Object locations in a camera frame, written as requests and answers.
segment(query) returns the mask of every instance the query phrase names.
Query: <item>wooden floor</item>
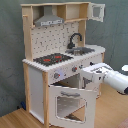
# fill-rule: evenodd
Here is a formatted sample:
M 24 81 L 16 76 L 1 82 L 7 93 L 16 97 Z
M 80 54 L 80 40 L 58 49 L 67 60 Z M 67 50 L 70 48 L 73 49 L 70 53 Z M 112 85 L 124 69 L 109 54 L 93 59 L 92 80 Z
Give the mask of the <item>wooden floor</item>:
M 97 99 L 96 104 L 95 128 L 116 128 L 126 118 L 128 118 L 128 96 L 119 95 L 109 86 L 103 85 L 102 96 Z M 0 128 L 44 128 L 44 126 L 20 109 L 1 117 Z

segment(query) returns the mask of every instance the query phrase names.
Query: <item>sink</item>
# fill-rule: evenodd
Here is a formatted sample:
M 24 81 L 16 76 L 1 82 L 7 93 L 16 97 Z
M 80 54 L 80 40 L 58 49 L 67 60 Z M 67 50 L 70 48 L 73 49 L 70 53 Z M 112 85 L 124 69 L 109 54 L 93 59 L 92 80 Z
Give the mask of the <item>sink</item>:
M 75 56 L 81 56 L 81 55 L 85 55 L 91 52 L 95 52 L 95 50 L 86 48 L 86 47 L 78 47 L 78 48 L 68 49 L 65 51 L 65 53 L 72 54 Z

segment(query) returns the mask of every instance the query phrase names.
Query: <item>wooden play kitchen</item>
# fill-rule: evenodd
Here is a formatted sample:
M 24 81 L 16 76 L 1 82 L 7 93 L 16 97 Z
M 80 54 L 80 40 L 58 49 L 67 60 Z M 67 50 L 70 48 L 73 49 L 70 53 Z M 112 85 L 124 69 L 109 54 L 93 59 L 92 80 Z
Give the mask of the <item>wooden play kitchen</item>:
M 83 79 L 80 70 L 103 61 L 105 49 L 85 45 L 85 31 L 87 20 L 103 22 L 105 5 L 70 2 L 21 6 L 27 112 L 45 128 L 94 128 L 100 85 Z

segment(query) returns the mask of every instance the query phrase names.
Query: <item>pegboard backsplash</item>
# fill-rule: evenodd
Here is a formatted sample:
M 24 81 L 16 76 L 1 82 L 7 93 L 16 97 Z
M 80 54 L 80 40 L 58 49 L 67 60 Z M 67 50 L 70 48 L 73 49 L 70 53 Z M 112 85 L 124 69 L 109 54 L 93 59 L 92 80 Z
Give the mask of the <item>pegboard backsplash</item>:
M 31 31 L 33 58 L 66 50 L 70 37 L 78 33 L 79 22 L 35 27 Z M 78 36 L 73 38 L 78 46 Z

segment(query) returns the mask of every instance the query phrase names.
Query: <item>oven door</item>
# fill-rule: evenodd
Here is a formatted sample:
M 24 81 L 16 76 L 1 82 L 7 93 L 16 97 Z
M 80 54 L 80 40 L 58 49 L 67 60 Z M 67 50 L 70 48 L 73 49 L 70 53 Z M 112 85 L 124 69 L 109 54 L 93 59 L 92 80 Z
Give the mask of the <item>oven door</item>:
M 49 123 L 64 128 L 94 128 L 96 92 L 51 85 Z

